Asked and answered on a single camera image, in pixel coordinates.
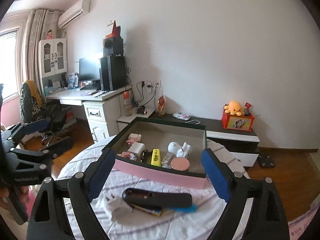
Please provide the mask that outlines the person's hand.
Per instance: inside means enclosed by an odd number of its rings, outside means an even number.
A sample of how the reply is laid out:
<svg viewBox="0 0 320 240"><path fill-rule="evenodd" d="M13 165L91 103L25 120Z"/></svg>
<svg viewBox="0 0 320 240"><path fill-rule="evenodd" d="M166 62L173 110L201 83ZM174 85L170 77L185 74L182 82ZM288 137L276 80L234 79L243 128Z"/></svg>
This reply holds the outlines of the person's hand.
<svg viewBox="0 0 320 240"><path fill-rule="evenodd" d="M1 195L1 207L9 210L10 205L8 204L7 200L9 198L9 190L7 189L3 180L0 183L0 195ZM19 196L20 202L26 204L29 201L29 186L22 186L19 189L16 188L16 193Z"/></svg>

